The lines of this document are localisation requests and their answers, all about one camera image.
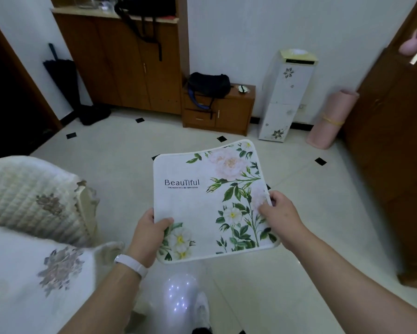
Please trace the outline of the person's right forearm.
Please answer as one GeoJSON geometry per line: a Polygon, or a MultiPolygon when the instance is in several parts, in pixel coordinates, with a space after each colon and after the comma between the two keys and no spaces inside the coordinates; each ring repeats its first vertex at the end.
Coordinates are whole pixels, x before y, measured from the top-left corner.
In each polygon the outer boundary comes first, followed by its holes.
{"type": "Polygon", "coordinates": [[[346,334],[417,334],[417,308],[350,264],[307,228],[283,232],[346,334]]]}

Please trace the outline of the person's right hand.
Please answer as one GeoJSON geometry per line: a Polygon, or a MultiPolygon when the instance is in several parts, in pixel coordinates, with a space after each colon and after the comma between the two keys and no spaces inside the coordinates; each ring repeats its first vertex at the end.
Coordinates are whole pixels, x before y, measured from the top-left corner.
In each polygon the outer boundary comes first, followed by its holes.
{"type": "Polygon", "coordinates": [[[269,192],[271,203],[276,207],[275,223],[267,223],[286,249],[293,252],[309,233],[290,199],[277,190],[269,192]]]}

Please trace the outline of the white floral cushion cover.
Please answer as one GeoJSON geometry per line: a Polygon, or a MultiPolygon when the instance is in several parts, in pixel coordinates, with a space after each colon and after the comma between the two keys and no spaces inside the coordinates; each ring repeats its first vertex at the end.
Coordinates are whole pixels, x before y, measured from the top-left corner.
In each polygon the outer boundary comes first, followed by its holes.
{"type": "Polygon", "coordinates": [[[57,334],[124,247],[79,248],[0,227],[0,334],[57,334]]]}

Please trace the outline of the person's white shoe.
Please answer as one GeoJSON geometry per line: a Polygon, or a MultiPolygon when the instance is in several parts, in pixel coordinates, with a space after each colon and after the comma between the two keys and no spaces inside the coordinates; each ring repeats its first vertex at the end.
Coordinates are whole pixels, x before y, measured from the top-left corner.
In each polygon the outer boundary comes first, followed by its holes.
{"type": "Polygon", "coordinates": [[[213,334],[210,323],[209,302],[204,292],[199,292],[196,297],[192,319],[194,321],[194,329],[191,334],[213,334]]]}

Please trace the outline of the yellow rubber band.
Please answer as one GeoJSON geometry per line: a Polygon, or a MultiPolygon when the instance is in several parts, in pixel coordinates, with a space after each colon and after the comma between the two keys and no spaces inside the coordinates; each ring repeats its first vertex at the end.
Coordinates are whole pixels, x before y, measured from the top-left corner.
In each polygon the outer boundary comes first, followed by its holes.
{"type": "Polygon", "coordinates": [[[335,121],[329,117],[327,117],[327,115],[325,113],[322,114],[322,119],[325,120],[326,122],[335,125],[335,126],[343,126],[345,122],[339,122],[339,121],[335,121]]]}

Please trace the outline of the white floral water dispenser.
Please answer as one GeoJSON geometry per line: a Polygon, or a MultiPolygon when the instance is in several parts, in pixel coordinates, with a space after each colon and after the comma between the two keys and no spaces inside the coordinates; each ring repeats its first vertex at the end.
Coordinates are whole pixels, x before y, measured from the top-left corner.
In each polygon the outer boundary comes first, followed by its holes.
{"type": "Polygon", "coordinates": [[[306,50],[277,51],[262,85],[259,140],[284,142],[317,63],[317,57],[306,50]]]}

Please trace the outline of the pink slipper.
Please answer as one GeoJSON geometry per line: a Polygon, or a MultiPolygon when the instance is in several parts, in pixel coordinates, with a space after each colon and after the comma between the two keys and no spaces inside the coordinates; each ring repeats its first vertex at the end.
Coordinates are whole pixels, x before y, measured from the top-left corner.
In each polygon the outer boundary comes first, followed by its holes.
{"type": "Polygon", "coordinates": [[[411,38],[400,45],[398,52],[400,55],[407,57],[413,56],[417,53],[417,28],[412,33],[411,38]]]}

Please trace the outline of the person's left forearm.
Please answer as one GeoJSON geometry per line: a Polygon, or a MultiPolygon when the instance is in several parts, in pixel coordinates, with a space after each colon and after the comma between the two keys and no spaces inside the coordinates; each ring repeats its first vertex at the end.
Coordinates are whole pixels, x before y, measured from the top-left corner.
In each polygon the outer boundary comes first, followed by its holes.
{"type": "Polygon", "coordinates": [[[140,282],[137,272],[126,265],[115,264],[57,334],[123,334],[140,282]]]}

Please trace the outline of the white quilted sofa cover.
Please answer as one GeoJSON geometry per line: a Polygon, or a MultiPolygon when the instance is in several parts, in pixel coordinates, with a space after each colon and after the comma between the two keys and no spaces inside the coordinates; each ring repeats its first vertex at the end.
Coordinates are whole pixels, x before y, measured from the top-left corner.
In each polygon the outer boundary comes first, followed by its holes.
{"type": "Polygon", "coordinates": [[[100,200],[87,181],[30,156],[0,158],[0,227],[94,247],[100,200]]]}

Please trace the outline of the white wristband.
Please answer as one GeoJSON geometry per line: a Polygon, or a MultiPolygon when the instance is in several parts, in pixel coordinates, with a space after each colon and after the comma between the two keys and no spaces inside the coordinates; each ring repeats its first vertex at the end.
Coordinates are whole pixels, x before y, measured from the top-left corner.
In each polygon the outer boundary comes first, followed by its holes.
{"type": "Polygon", "coordinates": [[[148,268],[142,265],[140,262],[135,260],[134,258],[126,255],[126,254],[119,254],[114,259],[114,264],[123,264],[126,267],[133,270],[140,276],[140,279],[143,280],[146,275],[148,274],[148,268]]]}

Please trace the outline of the black folded umbrella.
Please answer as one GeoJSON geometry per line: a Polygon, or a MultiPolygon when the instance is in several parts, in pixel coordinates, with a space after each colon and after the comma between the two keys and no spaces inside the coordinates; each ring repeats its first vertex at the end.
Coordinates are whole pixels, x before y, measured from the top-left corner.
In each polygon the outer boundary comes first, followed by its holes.
{"type": "Polygon", "coordinates": [[[75,63],[72,60],[64,60],[58,58],[55,47],[52,43],[48,43],[52,53],[53,60],[46,60],[43,66],[49,73],[52,80],[60,92],[64,95],[67,102],[71,105],[75,112],[81,107],[78,73],[75,63]]]}

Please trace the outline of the pink rolled yoga mat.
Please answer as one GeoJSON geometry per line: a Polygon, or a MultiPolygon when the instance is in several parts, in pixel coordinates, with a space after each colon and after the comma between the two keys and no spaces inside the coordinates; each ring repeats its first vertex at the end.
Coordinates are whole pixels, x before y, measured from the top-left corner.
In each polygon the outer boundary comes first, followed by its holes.
{"type": "MultiPolygon", "coordinates": [[[[345,122],[359,97],[359,93],[348,89],[336,91],[328,96],[322,114],[325,113],[335,121],[345,122]]],[[[314,148],[326,150],[334,143],[343,126],[326,122],[322,119],[322,114],[309,132],[306,143],[314,148]]]]}

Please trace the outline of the white floral mat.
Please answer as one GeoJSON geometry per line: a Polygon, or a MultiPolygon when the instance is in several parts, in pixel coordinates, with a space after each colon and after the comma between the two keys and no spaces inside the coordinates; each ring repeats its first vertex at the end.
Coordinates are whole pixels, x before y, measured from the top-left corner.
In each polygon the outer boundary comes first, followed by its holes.
{"type": "Polygon", "coordinates": [[[251,140],[158,155],[153,183],[156,220],[174,219],[157,252],[162,264],[267,250],[281,243],[259,213],[271,199],[251,140]]]}

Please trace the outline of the black boots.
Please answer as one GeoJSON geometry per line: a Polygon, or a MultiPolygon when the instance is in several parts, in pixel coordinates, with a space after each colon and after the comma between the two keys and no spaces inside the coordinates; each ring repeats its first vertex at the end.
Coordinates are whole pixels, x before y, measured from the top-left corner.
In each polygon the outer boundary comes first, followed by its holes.
{"type": "Polygon", "coordinates": [[[92,106],[78,106],[77,117],[84,126],[90,126],[94,123],[105,120],[111,115],[110,106],[96,104],[92,106]]]}

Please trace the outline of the small brown drawer cabinet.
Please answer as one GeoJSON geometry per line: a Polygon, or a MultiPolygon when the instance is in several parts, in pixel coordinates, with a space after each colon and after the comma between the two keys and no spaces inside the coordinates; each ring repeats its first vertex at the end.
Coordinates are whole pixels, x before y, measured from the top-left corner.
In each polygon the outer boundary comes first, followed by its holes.
{"type": "Polygon", "coordinates": [[[246,136],[256,98],[256,86],[243,84],[244,88],[249,89],[247,93],[241,93],[239,86],[239,83],[233,83],[226,97],[213,101],[210,97],[195,93],[198,104],[204,106],[211,104],[211,110],[204,110],[197,107],[191,100],[187,85],[184,85],[182,89],[183,127],[246,136]]]}

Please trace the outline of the tall brown wooden cabinet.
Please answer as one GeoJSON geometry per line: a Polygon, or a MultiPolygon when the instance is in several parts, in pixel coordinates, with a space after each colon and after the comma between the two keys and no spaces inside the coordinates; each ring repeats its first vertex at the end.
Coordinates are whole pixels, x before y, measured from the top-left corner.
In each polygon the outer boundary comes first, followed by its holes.
{"type": "MultiPolygon", "coordinates": [[[[94,104],[182,114],[182,89],[190,74],[187,0],[176,15],[157,18],[156,44],[139,39],[114,11],[81,9],[51,0],[52,15],[94,104]]],[[[153,35],[152,19],[145,33],[153,35]]]]}

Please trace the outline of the brown wooden wardrobe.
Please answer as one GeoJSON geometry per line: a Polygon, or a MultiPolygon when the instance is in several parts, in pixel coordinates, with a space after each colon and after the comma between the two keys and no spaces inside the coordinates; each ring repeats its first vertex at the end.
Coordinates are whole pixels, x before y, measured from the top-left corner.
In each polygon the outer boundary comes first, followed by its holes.
{"type": "Polygon", "coordinates": [[[363,79],[343,136],[400,247],[404,286],[417,288],[417,63],[400,45],[417,28],[417,3],[363,79]]]}

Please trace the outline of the person's left hand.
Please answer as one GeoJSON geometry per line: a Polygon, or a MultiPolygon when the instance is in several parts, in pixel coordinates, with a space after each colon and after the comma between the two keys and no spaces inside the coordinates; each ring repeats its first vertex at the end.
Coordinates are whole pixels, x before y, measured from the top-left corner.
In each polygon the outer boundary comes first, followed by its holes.
{"type": "Polygon", "coordinates": [[[157,222],[154,220],[154,210],[150,208],[139,219],[132,241],[125,252],[146,268],[153,265],[164,239],[165,231],[156,229],[155,223],[157,222]]]}

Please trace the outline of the clear glass container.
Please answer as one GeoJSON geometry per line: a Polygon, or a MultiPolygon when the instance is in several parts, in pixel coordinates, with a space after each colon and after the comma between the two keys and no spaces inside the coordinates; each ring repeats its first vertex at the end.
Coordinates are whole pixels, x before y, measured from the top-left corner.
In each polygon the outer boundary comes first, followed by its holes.
{"type": "Polygon", "coordinates": [[[75,6],[81,9],[99,9],[102,11],[114,11],[114,5],[118,0],[73,0],[75,6]]]}

